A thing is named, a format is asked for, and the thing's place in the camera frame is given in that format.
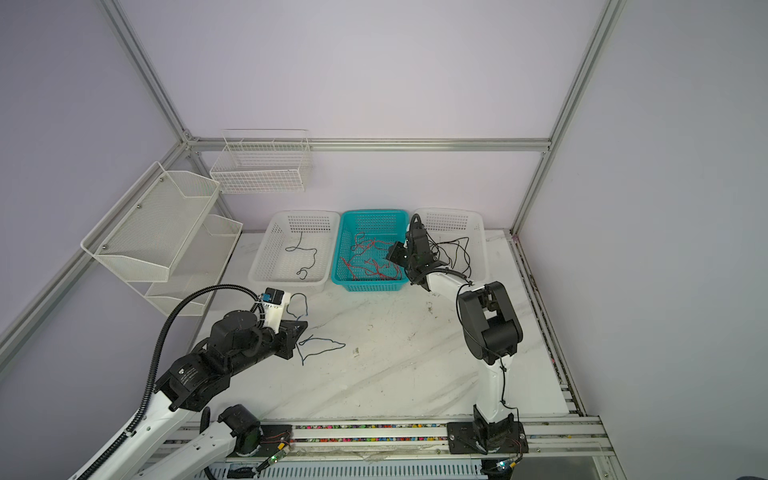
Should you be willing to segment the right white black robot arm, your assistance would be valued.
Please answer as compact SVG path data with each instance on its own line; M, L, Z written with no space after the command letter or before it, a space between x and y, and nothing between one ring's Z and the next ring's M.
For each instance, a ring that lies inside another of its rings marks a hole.
M479 362L471 433L455 440L480 454L511 453L521 459L527 452L526 438L515 408L505 399L505 361L517 353L524 333L505 286L498 281L476 284L440 260L417 214L410 219L405 240L391 246L386 259L402 267L411 284L453 303L465 344Z

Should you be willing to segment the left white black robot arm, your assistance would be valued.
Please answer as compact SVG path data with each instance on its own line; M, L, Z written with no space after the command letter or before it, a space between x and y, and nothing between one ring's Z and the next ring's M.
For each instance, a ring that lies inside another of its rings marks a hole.
M152 455L195 414L208 417L210 401L229 388L232 378L276 356L292 358L308 324L299 317L286 320L291 294L268 288L263 294L234 286L253 305L234 310L216 322L210 335L160 373L159 360L175 319L193 300L217 291L205 287L183 299L169 314L156 342L140 405L134 416L76 473L77 479L187 479L207 472L230 455L257 456L252 469L259 476L290 451L291 428L263 430L261 422L242 404L226 408L187 444L156 463Z

